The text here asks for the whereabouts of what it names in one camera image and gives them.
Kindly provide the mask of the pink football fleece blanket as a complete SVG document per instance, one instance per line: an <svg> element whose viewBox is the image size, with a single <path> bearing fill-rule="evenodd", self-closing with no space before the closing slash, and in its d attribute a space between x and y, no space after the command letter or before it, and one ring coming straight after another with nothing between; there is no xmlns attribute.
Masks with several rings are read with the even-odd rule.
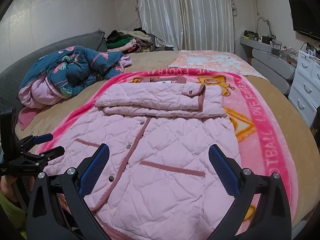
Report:
<svg viewBox="0 0 320 240"><path fill-rule="evenodd" d="M85 202L112 239L206 239L234 197L209 161L217 145L241 167L282 177L297 209L295 165L276 119L241 76L195 69L121 74L53 131L39 152L64 173L107 144L110 158Z"/></svg>

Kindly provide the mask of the grey bed headboard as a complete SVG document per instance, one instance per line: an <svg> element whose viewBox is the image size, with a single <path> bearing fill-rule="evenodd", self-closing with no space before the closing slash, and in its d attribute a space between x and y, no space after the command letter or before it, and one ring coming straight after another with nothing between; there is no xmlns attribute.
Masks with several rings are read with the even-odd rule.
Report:
<svg viewBox="0 0 320 240"><path fill-rule="evenodd" d="M28 70L39 58L71 46L83 46L105 52L107 46L104 35L105 32L99 29L92 33L70 37L36 50L10 65L1 72L1 110L16 108L20 111L23 108L18 99L18 89Z"/></svg>

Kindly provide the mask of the white striped curtain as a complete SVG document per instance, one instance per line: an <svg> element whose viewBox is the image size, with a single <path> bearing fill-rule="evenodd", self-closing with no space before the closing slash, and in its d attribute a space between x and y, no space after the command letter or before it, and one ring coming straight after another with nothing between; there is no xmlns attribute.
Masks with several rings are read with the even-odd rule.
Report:
<svg viewBox="0 0 320 240"><path fill-rule="evenodd" d="M142 28L178 50L234 51L232 0L138 0Z"/></svg>

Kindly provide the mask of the blue flamingo print duvet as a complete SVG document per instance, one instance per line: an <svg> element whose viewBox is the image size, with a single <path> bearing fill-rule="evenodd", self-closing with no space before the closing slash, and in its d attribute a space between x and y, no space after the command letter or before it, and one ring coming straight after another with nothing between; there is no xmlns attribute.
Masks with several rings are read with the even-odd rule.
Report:
<svg viewBox="0 0 320 240"><path fill-rule="evenodd" d="M22 105L44 109L77 96L100 80L109 80L132 64L121 52L98 52L72 46L39 58L28 70L19 87Z"/></svg>

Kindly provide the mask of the tan bed sheet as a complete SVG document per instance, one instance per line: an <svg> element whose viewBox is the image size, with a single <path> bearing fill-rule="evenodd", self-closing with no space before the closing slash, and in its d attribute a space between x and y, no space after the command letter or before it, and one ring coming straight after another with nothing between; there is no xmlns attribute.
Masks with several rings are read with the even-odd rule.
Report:
<svg viewBox="0 0 320 240"><path fill-rule="evenodd" d="M169 68L176 51L133 54L132 66L112 81L99 81L76 97L49 107L25 128L16 126L19 138L52 132L54 144L95 100L116 83L139 83L145 77L176 77L188 82L218 85L223 107L238 141L241 166L258 174L278 172L287 191L293 225L309 215L319 202L319 152L310 129L295 107L269 81L206 69Z"/></svg>

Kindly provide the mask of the black wall television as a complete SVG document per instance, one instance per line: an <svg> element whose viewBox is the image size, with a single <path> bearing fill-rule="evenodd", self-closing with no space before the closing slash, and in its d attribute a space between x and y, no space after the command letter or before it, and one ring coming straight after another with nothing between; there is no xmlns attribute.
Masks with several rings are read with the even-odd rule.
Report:
<svg viewBox="0 0 320 240"><path fill-rule="evenodd" d="M294 31L319 41L319 16L315 15L305 0L289 0Z"/></svg>

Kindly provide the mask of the pink quilted jacket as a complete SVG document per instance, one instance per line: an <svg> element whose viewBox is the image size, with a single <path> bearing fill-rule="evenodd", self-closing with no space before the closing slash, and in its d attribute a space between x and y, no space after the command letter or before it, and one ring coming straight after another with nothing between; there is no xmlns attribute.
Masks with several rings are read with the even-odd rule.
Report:
<svg viewBox="0 0 320 240"><path fill-rule="evenodd" d="M222 89L185 79L119 83L58 144L49 175L77 167L100 144L110 158L85 202L112 239L206 239L233 202L208 151L240 160Z"/></svg>

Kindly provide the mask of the pink checkered kitty blanket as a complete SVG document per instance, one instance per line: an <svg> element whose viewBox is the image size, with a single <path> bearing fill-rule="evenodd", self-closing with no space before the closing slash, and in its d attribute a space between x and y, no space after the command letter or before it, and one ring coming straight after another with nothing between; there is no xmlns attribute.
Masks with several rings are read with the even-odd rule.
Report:
<svg viewBox="0 0 320 240"><path fill-rule="evenodd" d="M233 53L214 50L182 50L169 68L206 69L229 72L243 76L255 76L267 80L249 63Z"/></svg>

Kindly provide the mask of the pile of folded clothes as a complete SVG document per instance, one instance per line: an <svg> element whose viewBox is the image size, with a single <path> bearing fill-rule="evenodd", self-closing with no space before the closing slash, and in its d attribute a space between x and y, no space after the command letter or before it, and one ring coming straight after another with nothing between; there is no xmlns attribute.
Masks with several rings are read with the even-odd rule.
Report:
<svg viewBox="0 0 320 240"><path fill-rule="evenodd" d="M105 38L107 52L121 52L123 54L147 53L156 49L154 36L141 28L133 31L113 30Z"/></svg>

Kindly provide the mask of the grey cluttered shelf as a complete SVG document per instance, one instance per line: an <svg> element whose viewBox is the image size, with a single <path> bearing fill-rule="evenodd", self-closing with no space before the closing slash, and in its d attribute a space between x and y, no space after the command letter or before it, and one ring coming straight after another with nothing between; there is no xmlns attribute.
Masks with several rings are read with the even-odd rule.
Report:
<svg viewBox="0 0 320 240"><path fill-rule="evenodd" d="M272 53L273 46L259 41L259 36L245 30L240 37L241 57L276 86L282 94L289 95L296 67Z"/></svg>

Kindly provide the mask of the white drawer chest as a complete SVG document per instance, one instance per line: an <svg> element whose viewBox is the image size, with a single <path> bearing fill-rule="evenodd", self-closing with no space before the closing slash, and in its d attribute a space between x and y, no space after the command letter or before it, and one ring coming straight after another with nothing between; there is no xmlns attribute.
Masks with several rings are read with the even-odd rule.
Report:
<svg viewBox="0 0 320 240"><path fill-rule="evenodd" d="M312 127L319 107L319 59L302 50L289 92L291 102L308 127Z"/></svg>

